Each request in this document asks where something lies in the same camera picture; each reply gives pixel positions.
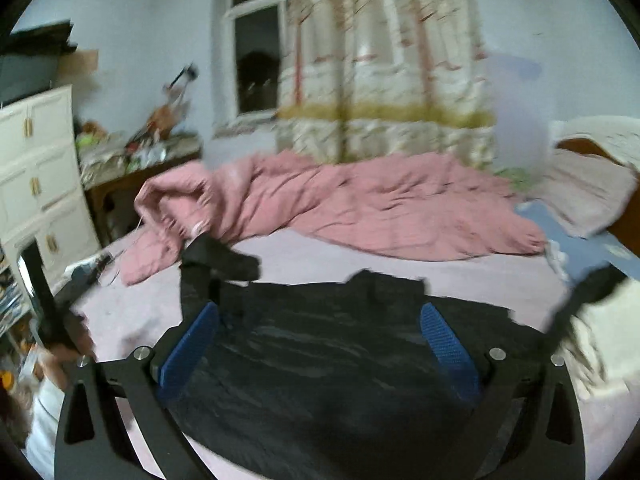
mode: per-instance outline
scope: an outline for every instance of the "brown headboard panel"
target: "brown headboard panel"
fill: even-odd
[[[609,153],[591,139],[565,139],[558,143],[558,148],[571,152],[605,156],[619,164]],[[640,183],[640,174],[636,173]],[[633,254],[640,256],[640,188],[632,195],[622,216],[607,231],[612,233]]]

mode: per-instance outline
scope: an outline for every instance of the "blue gripper pad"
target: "blue gripper pad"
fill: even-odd
[[[438,362],[447,371],[458,396],[476,405],[482,396],[476,365],[431,303],[425,304],[420,311],[420,329]]]
[[[209,302],[160,368],[156,398],[162,405],[178,398],[219,325],[218,306]]]

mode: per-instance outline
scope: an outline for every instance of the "headboard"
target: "headboard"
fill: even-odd
[[[558,148],[576,153],[593,153],[635,169],[640,183],[640,120],[599,116],[580,118],[556,126]],[[640,256],[640,187],[620,218],[607,229],[633,254]]]

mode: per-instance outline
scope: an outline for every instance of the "pink bed sheet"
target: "pink bed sheet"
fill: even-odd
[[[140,234],[114,243],[116,254]],[[281,230],[243,241],[236,250],[262,259],[262,280],[275,283],[336,282],[368,268],[406,278],[426,278],[431,293],[505,306],[516,322],[542,328],[566,293],[543,256],[493,254],[468,261],[416,262],[367,254]],[[135,286],[120,280],[95,288],[81,305],[94,337],[98,359],[127,356],[140,345],[154,345],[164,331],[181,321],[179,270],[175,264]],[[580,402],[586,444],[587,479],[595,480],[622,448],[640,417],[640,385],[606,400]],[[143,466],[162,477],[126,401],[120,402],[129,435]],[[256,480],[251,472],[192,442],[220,480]]]
[[[513,211],[509,182],[451,154],[391,155],[318,165],[292,152],[254,155],[210,172],[198,162],[150,178],[136,197],[145,223],[122,260],[141,282],[209,232],[227,243],[289,226],[309,236],[409,260],[536,254],[544,233]]]

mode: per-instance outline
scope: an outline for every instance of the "window frame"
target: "window frame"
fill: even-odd
[[[226,12],[222,17],[223,27],[223,70],[224,86],[228,95],[227,123],[229,125],[268,121],[273,119],[276,108],[240,113],[238,103],[238,70],[236,67],[236,19],[258,10],[278,7],[278,28],[280,37],[280,59],[286,52],[287,43],[287,0],[247,0],[233,5],[226,0]]]

